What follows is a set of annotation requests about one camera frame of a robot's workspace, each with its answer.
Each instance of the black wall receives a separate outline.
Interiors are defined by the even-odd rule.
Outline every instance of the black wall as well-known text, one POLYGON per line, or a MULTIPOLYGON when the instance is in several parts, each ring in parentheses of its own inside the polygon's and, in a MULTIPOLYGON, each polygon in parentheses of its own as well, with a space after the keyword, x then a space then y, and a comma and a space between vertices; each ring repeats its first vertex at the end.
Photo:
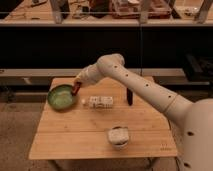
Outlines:
POLYGON ((0 19, 5 18, 23 0, 0 0, 0 19))
POLYGON ((179 68, 186 53, 213 57, 210 27, 0 27, 0 39, 0 68, 82 68, 110 53, 130 68, 179 68))

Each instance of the table top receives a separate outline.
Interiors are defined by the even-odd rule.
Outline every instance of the table top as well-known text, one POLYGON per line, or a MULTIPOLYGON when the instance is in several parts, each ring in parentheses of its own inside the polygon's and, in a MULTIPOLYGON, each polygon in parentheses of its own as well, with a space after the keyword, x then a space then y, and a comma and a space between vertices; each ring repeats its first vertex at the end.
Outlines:
MULTIPOLYGON (((73 78, 55 78, 51 88, 73 84, 73 78)), ((97 159, 177 156, 177 148, 167 119, 142 99, 126 100, 126 88, 110 78, 81 88, 77 104, 57 112, 45 104, 34 137, 30 159, 97 159), (81 103, 90 96, 112 96, 112 108, 90 108, 81 103), (108 142, 107 131, 128 127, 130 141, 121 150, 108 142)))

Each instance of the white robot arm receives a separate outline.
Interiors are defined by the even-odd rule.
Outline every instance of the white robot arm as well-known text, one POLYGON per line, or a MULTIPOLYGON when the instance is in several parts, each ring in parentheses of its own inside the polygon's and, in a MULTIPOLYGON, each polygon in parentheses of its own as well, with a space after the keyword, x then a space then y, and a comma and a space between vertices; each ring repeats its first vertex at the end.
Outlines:
POLYGON ((75 83, 96 84, 104 77, 113 78, 143 98, 174 122, 183 132, 182 170, 213 169, 213 100, 193 103, 186 98, 124 68, 120 54, 105 55, 84 68, 75 83))

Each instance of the floor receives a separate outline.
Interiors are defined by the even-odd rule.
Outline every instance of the floor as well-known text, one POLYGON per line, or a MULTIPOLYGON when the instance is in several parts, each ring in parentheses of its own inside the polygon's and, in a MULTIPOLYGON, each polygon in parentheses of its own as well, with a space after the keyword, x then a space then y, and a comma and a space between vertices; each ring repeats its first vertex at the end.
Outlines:
MULTIPOLYGON (((30 161, 28 154, 41 116, 46 98, 43 93, 16 93, 7 102, 7 94, 0 95, 0 171, 54 171, 47 161, 30 161)), ((206 92, 185 92, 192 99, 206 97, 206 92)), ((173 135, 181 153, 181 135, 172 124, 173 135)), ((119 160, 60 160, 58 164, 71 171, 141 171, 148 164, 147 159, 119 160)), ((154 171, 175 171, 174 158, 161 158, 154 171)))

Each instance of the green plate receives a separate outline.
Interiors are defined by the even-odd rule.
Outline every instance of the green plate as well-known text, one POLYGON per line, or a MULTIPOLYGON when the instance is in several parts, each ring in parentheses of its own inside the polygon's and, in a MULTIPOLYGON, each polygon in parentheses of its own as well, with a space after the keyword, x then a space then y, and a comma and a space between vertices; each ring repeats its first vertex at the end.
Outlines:
POLYGON ((67 84, 53 88, 47 96, 49 105, 55 110, 71 107, 76 102, 76 96, 72 96, 72 86, 67 84))

